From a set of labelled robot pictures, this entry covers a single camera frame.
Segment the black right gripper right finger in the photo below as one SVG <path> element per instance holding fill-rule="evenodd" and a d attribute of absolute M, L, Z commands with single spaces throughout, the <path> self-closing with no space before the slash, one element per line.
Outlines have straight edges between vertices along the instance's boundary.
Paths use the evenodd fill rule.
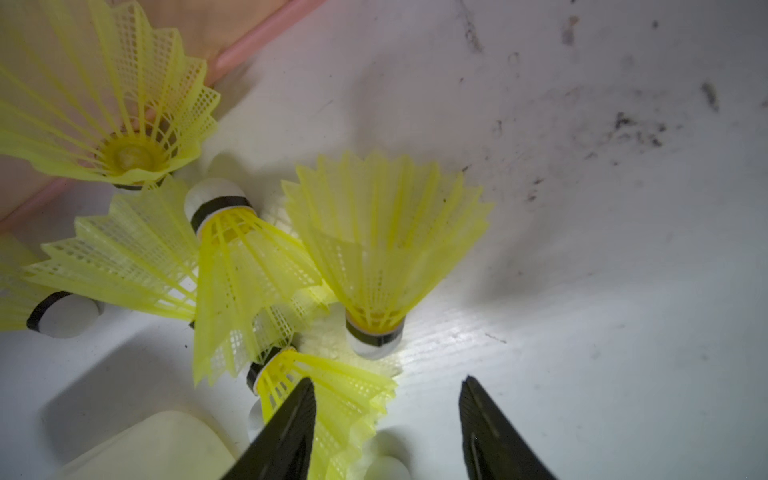
<path fill-rule="evenodd" d="M 472 480 L 556 480 L 473 376 L 459 397 L 462 451 Z"/>

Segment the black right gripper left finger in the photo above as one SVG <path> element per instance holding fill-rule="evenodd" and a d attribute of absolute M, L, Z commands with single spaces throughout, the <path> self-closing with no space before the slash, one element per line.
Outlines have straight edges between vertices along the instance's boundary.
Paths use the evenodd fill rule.
<path fill-rule="evenodd" d="M 303 378 L 223 479 L 308 479 L 315 423 L 314 384 Z"/>

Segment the white plastic storage box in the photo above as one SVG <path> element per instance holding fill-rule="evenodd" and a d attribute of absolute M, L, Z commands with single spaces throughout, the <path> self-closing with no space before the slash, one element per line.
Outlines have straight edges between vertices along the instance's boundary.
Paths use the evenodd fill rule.
<path fill-rule="evenodd" d="M 200 419 L 157 413 L 57 470 L 54 479 L 220 479 L 235 458 Z"/>

